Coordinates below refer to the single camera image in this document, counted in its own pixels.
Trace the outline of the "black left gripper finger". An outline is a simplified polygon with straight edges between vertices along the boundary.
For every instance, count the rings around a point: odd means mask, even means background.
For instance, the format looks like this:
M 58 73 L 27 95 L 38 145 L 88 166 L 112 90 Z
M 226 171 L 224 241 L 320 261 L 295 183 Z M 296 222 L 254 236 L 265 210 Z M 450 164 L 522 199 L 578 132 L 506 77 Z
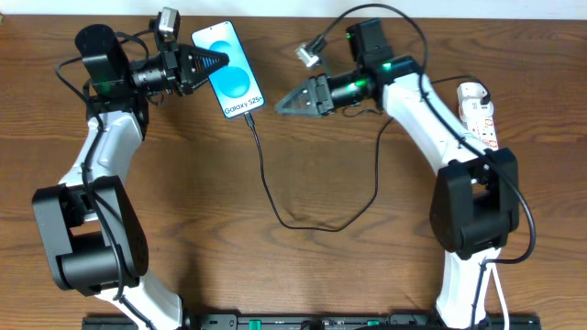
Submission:
M 201 71 L 189 71 L 187 74 L 187 83 L 190 91 L 193 92 L 203 84 L 207 83 L 209 81 L 210 75 L 214 72 L 214 70 L 209 69 Z
M 189 69 L 219 69 L 229 63 L 229 57 L 224 52 L 187 44 L 180 44 L 179 51 L 182 66 Z

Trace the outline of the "blue Galaxy smartphone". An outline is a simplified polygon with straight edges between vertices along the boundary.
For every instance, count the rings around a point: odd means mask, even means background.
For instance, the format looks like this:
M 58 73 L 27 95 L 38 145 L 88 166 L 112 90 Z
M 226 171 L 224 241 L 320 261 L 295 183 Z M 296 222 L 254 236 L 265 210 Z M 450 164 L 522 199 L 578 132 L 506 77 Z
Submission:
M 196 47 L 225 53 L 228 64 L 210 75 L 223 115 L 232 118 L 265 105 L 258 80 L 249 64 L 238 33 L 229 20 L 192 33 Z

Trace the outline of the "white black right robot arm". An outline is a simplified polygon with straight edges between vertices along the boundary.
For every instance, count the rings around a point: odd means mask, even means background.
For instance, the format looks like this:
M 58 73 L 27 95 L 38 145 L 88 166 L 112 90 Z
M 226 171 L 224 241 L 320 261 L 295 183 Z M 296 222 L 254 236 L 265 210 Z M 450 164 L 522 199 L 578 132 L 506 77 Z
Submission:
M 355 71 L 304 80 L 275 106 L 281 115 L 327 116 L 339 108 L 375 101 L 415 142 L 436 175 L 429 212 L 445 250 L 442 288 L 435 309 L 453 329 L 485 325 L 490 271 L 519 225 L 517 198 L 504 179 L 517 179 L 517 160 L 493 149 L 443 103 L 410 56 L 396 57 L 382 22 L 372 18 L 347 28 Z

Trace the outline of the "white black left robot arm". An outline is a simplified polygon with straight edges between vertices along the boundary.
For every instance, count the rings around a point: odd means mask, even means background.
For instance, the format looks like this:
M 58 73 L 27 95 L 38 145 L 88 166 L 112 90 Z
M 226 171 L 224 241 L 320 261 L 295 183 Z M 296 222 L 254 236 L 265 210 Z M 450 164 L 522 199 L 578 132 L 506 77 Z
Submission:
M 88 135 L 71 169 L 35 191 L 34 216 L 50 274 L 64 291 L 112 303 L 137 329 L 195 329 L 183 298 L 149 266 L 149 248 L 125 190 L 134 153 L 144 141 L 154 96 L 188 95 L 226 67 L 228 55 L 178 41 L 176 28 L 150 25 L 157 51 L 141 60 L 124 52 L 140 34 L 103 24 L 75 37 L 89 77 L 77 96 Z

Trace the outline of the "white power strip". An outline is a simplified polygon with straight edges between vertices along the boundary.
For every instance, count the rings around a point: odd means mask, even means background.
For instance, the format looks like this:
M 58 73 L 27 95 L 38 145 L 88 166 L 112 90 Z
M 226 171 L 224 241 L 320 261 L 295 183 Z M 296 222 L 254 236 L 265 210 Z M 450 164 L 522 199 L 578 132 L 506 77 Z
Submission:
M 459 114 L 463 125 L 489 149 L 499 148 L 493 121 L 493 103 L 479 82 L 464 82 L 457 89 Z

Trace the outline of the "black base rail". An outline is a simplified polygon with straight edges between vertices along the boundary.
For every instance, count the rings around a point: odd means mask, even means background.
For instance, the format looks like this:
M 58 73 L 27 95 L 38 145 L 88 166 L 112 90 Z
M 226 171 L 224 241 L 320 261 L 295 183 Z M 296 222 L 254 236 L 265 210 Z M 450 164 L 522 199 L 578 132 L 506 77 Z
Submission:
M 425 313 L 393 313 L 388 316 L 237 316 L 208 314 L 196 318 L 189 329 L 198 330 L 300 330 L 300 329 L 450 329 L 436 317 Z M 503 317 L 489 315 L 475 329 L 504 329 Z M 93 316 L 82 320 L 81 329 L 138 329 L 123 316 Z M 509 329 L 540 330 L 542 323 L 536 316 L 510 316 Z

